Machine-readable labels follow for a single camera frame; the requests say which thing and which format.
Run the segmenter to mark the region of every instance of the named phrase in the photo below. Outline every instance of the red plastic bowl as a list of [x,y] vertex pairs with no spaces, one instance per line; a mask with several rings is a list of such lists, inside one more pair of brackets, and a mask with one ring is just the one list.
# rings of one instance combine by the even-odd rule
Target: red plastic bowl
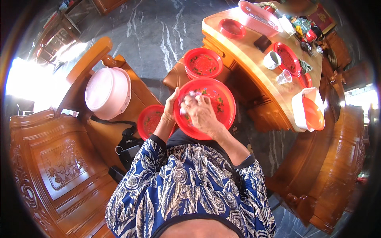
[[319,107],[307,97],[304,97],[302,102],[304,107],[304,114],[306,115],[307,127],[317,131],[324,129],[324,115],[320,111]]
[[242,39],[246,35],[245,27],[233,19],[222,19],[218,24],[219,31],[230,39]]
[[211,138],[192,126],[188,115],[180,115],[180,104],[189,91],[201,91],[211,99],[217,119],[229,129],[235,118],[235,100],[230,90],[222,82],[213,78],[198,78],[184,84],[173,106],[174,118],[180,129],[188,136],[198,140],[211,140]]
[[312,88],[312,80],[309,73],[306,73],[305,75],[300,73],[299,81],[304,88]]
[[163,105],[150,105],[140,113],[138,118],[138,132],[143,140],[148,139],[155,131],[163,113]]
[[287,69],[293,78],[298,78],[300,76],[301,67],[299,60],[290,47],[283,43],[275,42],[272,45],[272,51],[279,54],[282,59],[282,64],[279,66],[282,70]]
[[184,66],[189,77],[215,78],[224,67],[221,57],[213,50],[196,48],[184,55]]

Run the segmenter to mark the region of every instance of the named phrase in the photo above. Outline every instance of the shirt sleeve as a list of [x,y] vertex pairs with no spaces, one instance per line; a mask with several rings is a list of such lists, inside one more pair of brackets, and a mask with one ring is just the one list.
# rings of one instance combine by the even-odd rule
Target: shirt sleeve
[[266,196],[264,175],[259,162],[254,162],[239,170],[246,197],[242,198],[240,210],[247,221],[248,231],[255,236],[261,232],[263,237],[274,237],[275,219]]
[[136,206],[149,186],[156,187],[154,179],[166,159],[165,143],[157,136],[148,138],[136,154],[130,170],[118,184],[106,207],[108,228],[116,236],[135,236]]

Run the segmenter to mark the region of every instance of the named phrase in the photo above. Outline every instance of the plastic cup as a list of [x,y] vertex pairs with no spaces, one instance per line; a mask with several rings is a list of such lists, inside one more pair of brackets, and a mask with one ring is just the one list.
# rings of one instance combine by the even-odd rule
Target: plastic cup
[[282,73],[277,76],[276,80],[279,84],[291,83],[292,82],[291,73],[287,69],[284,69]]

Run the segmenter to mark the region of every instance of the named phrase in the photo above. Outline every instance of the black phone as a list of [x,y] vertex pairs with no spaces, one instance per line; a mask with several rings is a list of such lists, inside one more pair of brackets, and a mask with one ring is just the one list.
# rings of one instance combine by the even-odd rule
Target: black phone
[[271,45],[271,41],[267,38],[267,36],[262,35],[254,42],[254,45],[263,53]]

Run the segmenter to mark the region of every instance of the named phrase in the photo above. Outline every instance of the white mug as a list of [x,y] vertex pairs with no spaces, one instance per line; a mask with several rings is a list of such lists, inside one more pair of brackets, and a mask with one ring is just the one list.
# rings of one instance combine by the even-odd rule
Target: white mug
[[275,53],[274,51],[270,51],[263,59],[263,65],[273,70],[279,65],[281,65],[282,59],[280,58],[279,54]]

